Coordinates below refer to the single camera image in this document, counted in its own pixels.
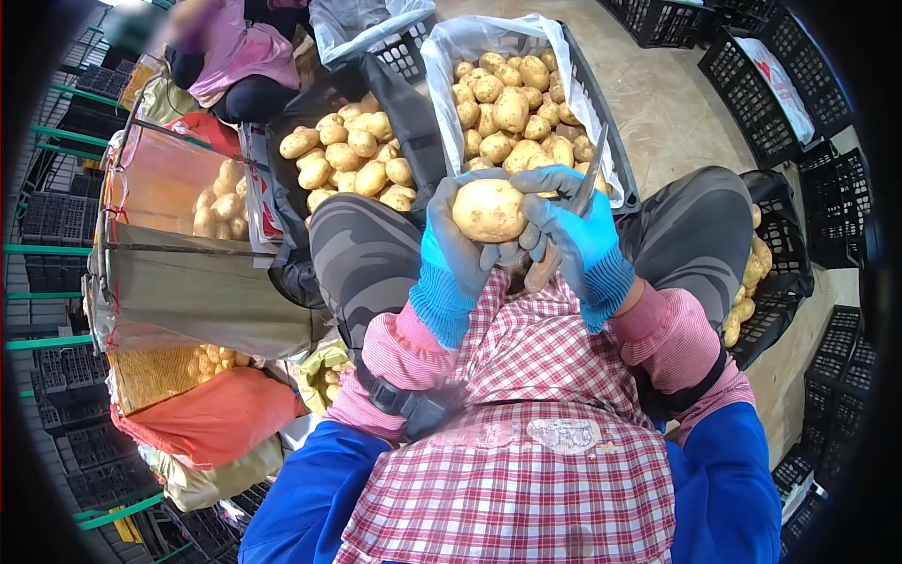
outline woman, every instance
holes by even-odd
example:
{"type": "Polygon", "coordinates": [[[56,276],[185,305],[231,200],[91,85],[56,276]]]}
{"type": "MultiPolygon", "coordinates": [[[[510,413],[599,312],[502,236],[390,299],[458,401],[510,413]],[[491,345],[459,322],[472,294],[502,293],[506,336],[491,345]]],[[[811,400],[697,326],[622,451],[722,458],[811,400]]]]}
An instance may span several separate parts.
{"type": "Polygon", "coordinates": [[[534,195],[572,196],[579,173],[513,174],[562,262],[542,291],[507,296],[511,277],[484,270],[451,219],[479,176],[506,173],[443,180],[421,242],[356,195],[317,209],[314,267],[357,370],[286,461],[240,561],[776,562],[767,440],[718,337],[751,243],[741,179],[701,169],[618,234],[601,192],[585,217],[534,195]],[[638,373],[679,444],[640,408],[638,373]],[[373,378],[392,387],[368,394],[373,378]],[[408,421],[384,391],[442,387],[463,410],[399,448],[408,421]]]}

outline blue sleeve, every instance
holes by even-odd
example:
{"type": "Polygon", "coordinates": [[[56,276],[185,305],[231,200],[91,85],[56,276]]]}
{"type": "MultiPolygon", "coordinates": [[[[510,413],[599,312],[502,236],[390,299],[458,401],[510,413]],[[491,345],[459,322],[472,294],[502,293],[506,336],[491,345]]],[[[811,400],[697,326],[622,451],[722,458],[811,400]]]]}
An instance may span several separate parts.
{"type": "Polygon", "coordinates": [[[279,472],[248,525],[238,560],[332,562],[384,440],[323,421],[279,472]]]}
{"type": "Polygon", "coordinates": [[[668,442],[676,498],[671,548],[680,562],[777,562],[780,500],[755,408],[737,402],[668,442]]]}

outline orange sack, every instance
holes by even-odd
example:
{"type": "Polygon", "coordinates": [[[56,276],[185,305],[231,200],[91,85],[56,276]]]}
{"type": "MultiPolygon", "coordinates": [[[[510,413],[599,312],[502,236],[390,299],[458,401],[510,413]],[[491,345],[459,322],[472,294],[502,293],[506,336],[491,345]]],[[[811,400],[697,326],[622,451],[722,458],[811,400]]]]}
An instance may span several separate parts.
{"type": "Polygon", "coordinates": [[[237,460],[303,413],[291,388],[248,367],[128,417],[110,410],[120,431],[196,470],[237,460]]]}

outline white plastic bag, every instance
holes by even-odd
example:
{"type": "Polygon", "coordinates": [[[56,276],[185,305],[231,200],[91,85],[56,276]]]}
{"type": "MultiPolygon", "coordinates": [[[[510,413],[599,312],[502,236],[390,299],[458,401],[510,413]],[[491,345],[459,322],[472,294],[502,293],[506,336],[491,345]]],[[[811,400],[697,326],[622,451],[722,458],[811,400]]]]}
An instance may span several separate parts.
{"type": "Polygon", "coordinates": [[[783,69],[783,65],[768,51],[764,43],[757,39],[737,37],[736,42],[758,67],[761,76],[770,84],[770,89],[774,91],[777,101],[783,107],[789,124],[792,125],[792,130],[796,132],[796,139],[802,144],[811,143],[815,136],[815,124],[811,121],[811,116],[805,109],[805,102],[798,95],[798,91],[783,69]]]}
{"type": "Polygon", "coordinates": [[[432,0],[313,0],[310,25],[319,60],[328,66],[348,53],[373,51],[435,11],[432,0]]]}
{"type": "MultiPolygon", "coordinates": [[[[571,69],[570,46],[564,39],[560,23],[539,14],[513,20],[466,15],[438,23],[432,29],[432,33],[423,42],[420,54],[426,65],[429,95],[436,109],[438,129],[449,160],[449,174],[456,176],[461,173],[464,155],[464,133],[451,95],[454,65],[461,60],[478,60],[487,51],[505,56],[538,56],[538,52],[549,44],[557,56],[557,67],[571,69]]],[[[560,75],[567,105],[594,143],[602,132],[598,114],[573,75],[566,71],[560,75]]],[[[611,208],[619,208],[624,200],[623,186],[614,170],[611,146],[607,139],[604,140],[602,149],[602,171],[604,179],[611,185],[611,208]]]]}

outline white cloth bag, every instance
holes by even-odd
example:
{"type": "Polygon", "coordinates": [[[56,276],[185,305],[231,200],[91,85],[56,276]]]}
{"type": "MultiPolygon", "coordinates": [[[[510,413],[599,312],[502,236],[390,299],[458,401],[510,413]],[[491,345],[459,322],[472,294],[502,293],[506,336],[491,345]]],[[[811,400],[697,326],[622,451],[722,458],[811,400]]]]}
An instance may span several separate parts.
{"type": "Polygon", "coordinates": [[[320,62],[354,51],[373,51],[386,37],[406,32],[436,11],[432,0],[312,0],[310,25],[320,62]]]}
{"type": "MultiPolygon", "coordinates": [[[[549,44],[557,56],[557,67],[571,69],[570,46],[564,39],[560,23],[539,14],[512,20],[466,15],[440,22],[432,29],[432,33],[423,42],[420,54],[426,65],[429,96],[436,109],[438,129],[449,160],[449,174],[456,176],[461,173],[464,156],[464,133],[451,95],[451,86],[455,83],[454,65],[461,60],[476,61],[487,51],[509,57],[538,56],[538,52],[549,44]]],[[[568,71],[561,72],[560,75],[567,105],[585,127],[589,140],[594,143],[602,131],[599,116],[573,75],[568,71]]],[[[624,200],[623,186],[614,170],[611,146],[607,139],[604,140],[602,149],[602,171],[604,179],[611,185],[611,208],[620,208],[624,200]]]]}

